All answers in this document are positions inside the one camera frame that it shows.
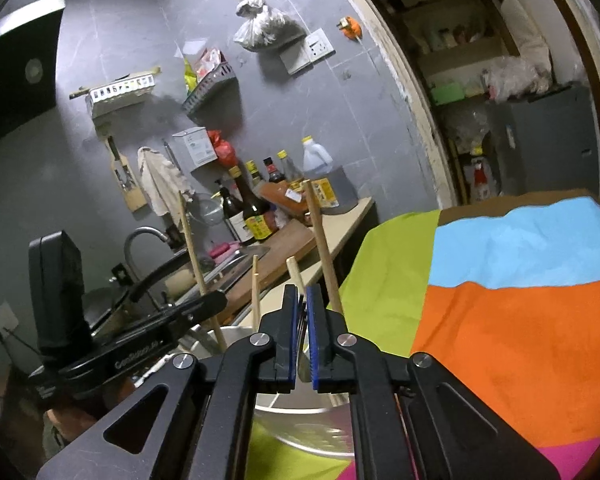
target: range hood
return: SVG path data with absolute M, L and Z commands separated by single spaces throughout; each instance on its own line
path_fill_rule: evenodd
M 0 138 L 56 106 L 64 0 L 38 0 L 0 19 Z

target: gray wall tile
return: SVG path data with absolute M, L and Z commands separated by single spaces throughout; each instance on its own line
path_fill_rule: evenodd
M 223 129 L 240 158 L 273 156 L 285 148 L 301 166 L 301 137 L 312 135 L 342 164 L 360 196 L 372 196 L 381 219 L 435 207 L 426 158 L 408 105 L 371 39 L 362 46 L 336 29 L 355 17 L 347 0 L 267 0 L 310 32 L 323 28 L 336 54 L 289 76 L 275 52 L 254 54 L 232 40 L 244 22 L 236 0 L 68 0 L 58 45 L 58 106 L 0 140 L 0 304 L 7 300 L 20 319 L 19 335 L 36 340 L 26 280 L 27 245 L 64 228 L 82 251 L 87 289 L 102 286 L 122 260 L 122 244 L 135 227 L 164 225 L 148 208 L 131 214 L 110 174 L 106 147 L 86 115 L 84 99 L 69 101 L 81 85 L 95 85 L 128 72 L 162 67 L 147 102 L 111 114 L 116 144 L 136 168 L 139 146 L 162 147 L 162 138 L 192 125 L 181 112 L 182 60 L 175 43 L 209 38 L 237 74 L 196 121 Z M 371 64 L 366 49 L 375 67 Z M 9 171 L 4 170 L 8 160 Z M 192 180 L 198 191 L 215 191 L 219 168 L 205 167 Z M 228 239 L 224 227 L 194 226 L 202 248 Z M 2 243 L 9 237 L 10 243 Z M 138 242 L 134 256 L 145 272 L 169 251 L 152 238 Z M 25 370 L 37 363 L 13 346 Z M 6 356 L 0 349 L 0 366 Z

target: red plastic bag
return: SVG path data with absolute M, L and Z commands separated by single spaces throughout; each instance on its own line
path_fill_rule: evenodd
M 238 158 L 235 156 L 234 147 L 228 140 L 223 140 L 220 136 L 222 132 L 220 130 L 208 130 L 206 134 L 211 140 L 211 144 L 214 147 L 214 151 L 218 156 L 218 162 L 225 168 L 232 168 L 238 165 Z

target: plastic basket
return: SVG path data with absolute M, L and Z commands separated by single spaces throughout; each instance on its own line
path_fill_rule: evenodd
M 202 78 L 198 86 L 187 96 L 182 104 L 182 108 L 187 115 L 195 113 L 210 95 L 213 95 L 219 88 L 222 88 L 222 86 L 232 79 L 235 79 L 234 69 L 226 61 L 223 61 Z
M 153 74 L 130 77 L 92 88 L 87 95 L 87 110 L 95 119 L 119 108 L 142 102 L 155 87 Z

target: green cloth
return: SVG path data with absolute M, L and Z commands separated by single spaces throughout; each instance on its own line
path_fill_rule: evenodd
M 408 356 L 427 292 L 440 211 L 398 216 L 369 231 L 340 287 L 347 328 Z
M 256 422 L 251 428 L 246 480 L 335 480 L 348 465 L 283 444 Z
M 340 287 L 350 332 L 407 356 L 422 315 L 439 211 L 398 216 L 368 232 Z M 253 425 L 247 480 L 336 480 L 349 463 L 282 444 Z

